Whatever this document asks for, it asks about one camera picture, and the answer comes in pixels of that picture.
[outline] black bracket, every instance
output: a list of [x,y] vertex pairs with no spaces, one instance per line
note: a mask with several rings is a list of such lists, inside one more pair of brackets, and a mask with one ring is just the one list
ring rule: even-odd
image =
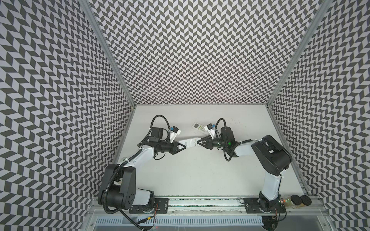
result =
[[167,213],[168,198],[154,198],[154,193],[151,191],[149,203],[147,205],[134,205],[128,212],[136,214],[151,214],[154,213],[155,209],[157,209],[157,213]]
[[154,208],[158,205],[157,213],[167,213],[168,211],[168,198],[161,197],[155,198],[154,200]]
[[[266,212],[263,212],[261,209],[260,209],[260,203],[259,203],[259,198],[258,197],[254,197],[254,198],[243,198],[243,201],[244,201],[244,207],[245,207],[245,211],[250,214],[250,213],[266,213]],[[280,203],[276,203],[274,206],[270,207],[270,211],[267,212],[267,213],[275,213],[275,209],[276,209],[276,212],[277,213],[285,213],[285,207],[280,204]]]
[[154,192],[150,191],[149,202],[146,205],[132,205],[129,213],[151,213],[154,212]]

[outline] white work surface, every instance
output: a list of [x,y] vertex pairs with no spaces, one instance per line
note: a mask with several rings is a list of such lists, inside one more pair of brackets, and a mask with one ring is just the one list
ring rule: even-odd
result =
[[[271,135],[280,142],[265,105],[137,106],[119,160],[137,152],[137,144],[158,114],[164,115],[171,127],[181,130],[175,140],[205,137],[206,134],[192,128],[194,122],[206,126],[224,118],[237,141]],[[167,128],[163,118],[156,118],[153,126]],[[217,148],[208,150],[198,146],[146,162],[136,169],[136,187],[152,190],[156,196],[257,196],[264,177],[265,170],[255,155],[233,157],[227,162]],[[280,193],[303,195],[291,166],[283,173]]]

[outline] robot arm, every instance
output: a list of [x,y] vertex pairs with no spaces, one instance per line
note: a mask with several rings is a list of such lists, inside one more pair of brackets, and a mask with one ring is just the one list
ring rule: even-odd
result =
[[[157,117],[163,117],[168,125],[165,140],[162,140],[162,137],[166,129],[153,127],[153,122]],[[152,120],[148,134],[138,144],[138,152],[119,164],[108,165],[98,193],[98,203],[103,205],[105,212],[112,214],[121,209],[127,210],[132,206],[138,206],[139,210],[145,213],[153,210],[154,192],[136,189],[136,168],[155,158],[158,152],[176,154],[184,150],[186,145],[174,140],[180,133],[178,128],[169,126],[164,116],[157,115]]]
[[209,132],[209,136],[203,137],[197,143],[210,150],[213,147],[222,147],[227,161],[230,161],[232,157],[255,154],[266,170],[263,188],[259,194],[260,208],[264,212],[275,210],[276,207],[280,206],[279,187],[281,173],[289,168],[289,164],[292,161],[290,153],[270,135],[263,137],[259,141],[245,140],[236,142],[234,133],[230,127],[226,126],[225,121],[224,127],[221,128],[221,134],[218,136],[217,124],[207,125],[206,130]]

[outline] chevron pattern wall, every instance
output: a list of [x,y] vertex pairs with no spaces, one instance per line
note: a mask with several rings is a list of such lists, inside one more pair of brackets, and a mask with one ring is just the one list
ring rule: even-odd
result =
[[370,230],[368,1],[336,0],[273,105],[338,230]]
[[77,230],[129,110],[76,0],[0,1],[0,230]]
[[320,0],[90,0],[136,103],[266,102]]

